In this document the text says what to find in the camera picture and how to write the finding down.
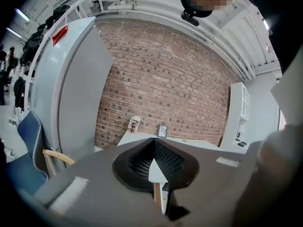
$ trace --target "chair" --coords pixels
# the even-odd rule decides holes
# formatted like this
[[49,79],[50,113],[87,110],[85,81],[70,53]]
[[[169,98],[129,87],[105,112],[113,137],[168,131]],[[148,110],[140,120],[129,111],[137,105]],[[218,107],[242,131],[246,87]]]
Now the chair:
[[74,161],[59,152],[43,149],[41,123],[33,112],[27,114],[17,130],[28,152],[7,163],[6,173],[16,189],[23,189],[34,195],[49,179],[45,155],[59,158],[70,165]]

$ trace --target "wooden chair armrest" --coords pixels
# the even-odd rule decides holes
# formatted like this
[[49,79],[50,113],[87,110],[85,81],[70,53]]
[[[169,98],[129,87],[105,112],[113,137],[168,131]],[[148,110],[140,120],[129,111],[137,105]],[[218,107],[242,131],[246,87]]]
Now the wooden chair armrest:
[[52,150],[47,150],[47,149],[44,149],[42,151],[42,153],[46,156],[52,156],[52,157],[55,157],[63,162],[66,162],[67,164],[69,165],[72,165],[75,163],[75,161],[71,158],[69,158],[68,156],[62,154],[62,153],[59,153],[57,151],[52,151]]

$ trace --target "ceiling light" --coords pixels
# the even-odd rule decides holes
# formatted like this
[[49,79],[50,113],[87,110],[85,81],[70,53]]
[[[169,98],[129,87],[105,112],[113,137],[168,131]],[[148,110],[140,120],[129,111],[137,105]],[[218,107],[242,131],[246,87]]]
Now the ceiling light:
[[264,23],[264,25],[265,25],[265,28],[268,30],[268,29],[269,29],[269,26],[268,26],[268,24],[267,24],[267,22],[266,22],[265,19],[263,19],[263,23]]
[[24,18],[24,20],[25,20],[26,22],[29,21],[29,17],[26,16],[26,15],[25,15],[23,12],[21,12],[19,9],[15,9],[15,11],[16,11],[16,13],[18,13],[22,18]]
[[17,34],[15,31],[11,30],[10,28],[6,28],[8,31],[10,31],[11,33],[13,33],[14,35],[18,36],[19,38],[22,38],[21,35]]

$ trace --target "brick wall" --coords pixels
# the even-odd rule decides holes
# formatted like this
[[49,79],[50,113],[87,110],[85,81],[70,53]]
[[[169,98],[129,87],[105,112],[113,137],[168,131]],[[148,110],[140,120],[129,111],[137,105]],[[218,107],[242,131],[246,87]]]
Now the brick wall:
[[215,52],[169,27],[130,19],[97,24],[114,57],[101,98],[95,144],[117,145],[133,115],[139,131],[218,145],[235,74]]

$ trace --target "white label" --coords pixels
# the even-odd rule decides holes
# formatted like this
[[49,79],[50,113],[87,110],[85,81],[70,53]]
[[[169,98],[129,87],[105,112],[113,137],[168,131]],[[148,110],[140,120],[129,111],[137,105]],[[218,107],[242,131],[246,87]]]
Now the white label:
[[238,167],[240,162],[239,161],[233,161],[233,160],[229,160],[223,157],[219,157],[216,162],[227,165],[227,166],[232,166],[232,167]]

